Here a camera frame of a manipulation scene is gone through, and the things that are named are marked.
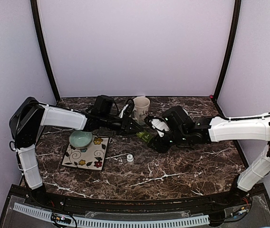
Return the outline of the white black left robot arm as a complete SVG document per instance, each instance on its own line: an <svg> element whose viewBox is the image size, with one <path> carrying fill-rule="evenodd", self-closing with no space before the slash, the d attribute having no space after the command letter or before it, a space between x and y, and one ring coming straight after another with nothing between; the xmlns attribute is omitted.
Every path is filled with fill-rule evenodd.
<svg viewBox="0 0 270 228"><path fill-rule="evenodd" d="M50 197L43 187L36 158L36 141L42 126L56 126L92 132L107 128L116 135L129 136L143 131L143 127L132 117L134 103L127 100L122 111L112 114L115 100L107 95L99 95L95 103L85 111L60 108L38 102L28 97L9 121L13 140L10 149L17 153L18 166L30 190L31 199L40 207L50 203Z"/></svg>

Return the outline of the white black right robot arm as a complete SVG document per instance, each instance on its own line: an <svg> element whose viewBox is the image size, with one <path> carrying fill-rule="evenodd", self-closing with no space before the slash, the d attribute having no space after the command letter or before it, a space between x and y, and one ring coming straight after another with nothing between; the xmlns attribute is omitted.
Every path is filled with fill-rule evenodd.
<svg viewBox="0 0 270 228"><path fill-rule="evenodd" d="M246 117L203 117L193 121L181 106L165 111L162 117L147 116L145 123L157 131L149 146L167 152L172 146L218 143L230 140L260 140L268 144L258 158L237 178L235 188L226 194L226 203L236 206L244 192L270 172L270 112Z"/></svg>

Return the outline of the green weekly pill organizer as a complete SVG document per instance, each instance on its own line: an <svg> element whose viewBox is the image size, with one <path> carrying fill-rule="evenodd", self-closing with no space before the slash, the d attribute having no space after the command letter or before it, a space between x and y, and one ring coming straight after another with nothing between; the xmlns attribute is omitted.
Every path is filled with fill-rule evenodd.
<svg viewBox="0 0 270 228"><path fill-rule="evenodd" d="M138 132L136 135L145 143L149 143L153 139L153 136L147 131Z"/></svg>

